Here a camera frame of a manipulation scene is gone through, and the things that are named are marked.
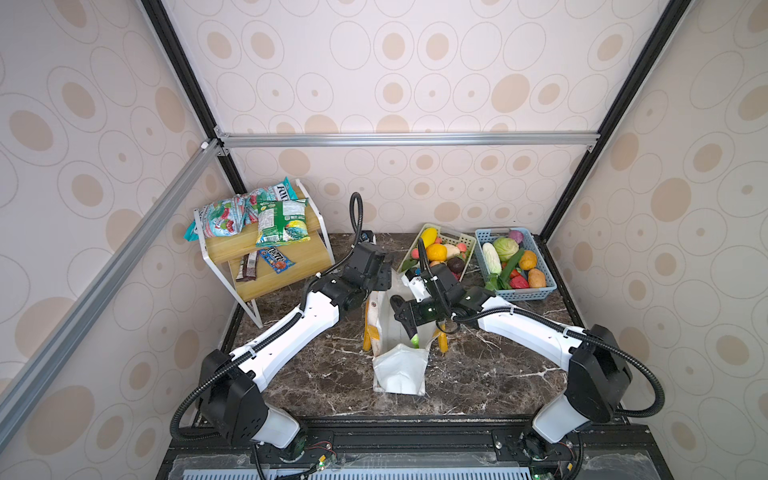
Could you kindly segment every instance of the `marble tabletop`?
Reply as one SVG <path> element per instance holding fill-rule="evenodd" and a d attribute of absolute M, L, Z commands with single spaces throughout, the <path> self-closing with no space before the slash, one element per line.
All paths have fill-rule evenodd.
<path fill-rule="evenodd" d="M 399 265 L 414 234 L 376 237 L 391 252 L 393 264 Z M 330 239 L 337 258 L 351 244 L 349 234 L 331 234 Z M 484 283 L 474 258 L 462 283 Z M 294 283 L 257 299 L 264 325 L 275 323 L 298 304 L 302 288 L 303 282 Z M 557 291 L 546 300 L 518 305 L 572 323 Z M 449 336 L 447 353 L 432 343 L 425 396 L 373 392 L 372 353 L 362 350 L 363 328 L 363 311 L 358 309 L 321 333 L 280 370 L 264 393 L 265 400 L 297 416 L 517 415 L 535 412 L 565 388 L 565 373 L 541 355 L 498 335 L 462 327 Z M 246 316 L 234 346 L 259 334 Z"/>

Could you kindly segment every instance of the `candy bar wrapper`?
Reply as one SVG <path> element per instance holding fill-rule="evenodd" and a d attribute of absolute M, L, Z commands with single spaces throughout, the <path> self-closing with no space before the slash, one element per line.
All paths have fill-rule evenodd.
<path fill-rule="evenodd" d="M 243 255 L 240 259 L 240 269 L 235 277 L 236 282 L 248 282 L 256 279 L 256 261 L 259 259 L 258 252 L 251 252 Z"/>
<path fill-rule="evenodd" d="M 275 247 L 263 248 L 259 250 L 259 255 L 275 270 L 275 273 L 282 273 L 296 265 Z"/>

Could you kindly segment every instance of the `wooden shelf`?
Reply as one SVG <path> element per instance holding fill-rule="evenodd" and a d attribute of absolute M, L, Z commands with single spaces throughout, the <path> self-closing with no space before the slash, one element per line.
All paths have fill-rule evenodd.
<path fill-rule="evenodd" d="M 317 231 L 313 231 L 310 234 L 310 239 L 308 242 L 291 243 L 290 245 L 277 247 L 283 255 L 296 262 L 296 265 L 282 273 L 275 273 L 275 270 L 263 258 L 259 258 L 256 264 L 256 279 L 250 282 L 235 282 L 237 294 L 240 295 L 243 301 L 249 302 L 254 298 L 303 280 L 331 266 L 328 250 Z M 241 254 L 238 258 L 229 261 L 232 278 L 237 276 L 242 256 L 253 250 L 253 244 L 251 244 L 248 251 Z"/>
<path fill-rule="evenodd" d="M 296 191 L 296 195 L 299 199 L 304 198 L 301 189 L 295 184 L 293 185 L 293 189 Z M 320 220 L 317 218 L 312 207 L 310 207 L 309 202 L 307 202 L 304 214 L 306 215 L 307 231 L 311 233 L 319 230 Z M 243 255 L 253 251 L 253 246 L 256 245 L 257 240 L 259 240 L 259 225 L 258 223 L 252 223 L 251 225 L 243 227 L 239 234 L 232 237 L 207 238 L 205 239 L 205 245 L 208 250 L 208 256 L 216 265 L 218 265 L 230 260 L 237 260 L 240 262 Z"/>

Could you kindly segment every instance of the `cabbage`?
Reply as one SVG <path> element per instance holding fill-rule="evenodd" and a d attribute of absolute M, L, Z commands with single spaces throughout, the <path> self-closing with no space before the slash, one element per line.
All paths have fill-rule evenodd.
<path fill-rule="evenodd" d="M 502 262 L 506 262 L 520 250 L 518 243 L 509 237 L 497 238 L 493 241 L 493 247 L 498 253 L 498 259 Z"/>

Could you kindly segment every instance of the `green chip bag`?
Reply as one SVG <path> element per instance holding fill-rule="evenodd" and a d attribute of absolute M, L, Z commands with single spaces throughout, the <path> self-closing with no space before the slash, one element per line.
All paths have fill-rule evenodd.
<path fill-rule="evenodd" d="M 258 204 L 259 240 L 257 247 L 276 247 L 309 241 L 306 231 L 306 199 Z"/>

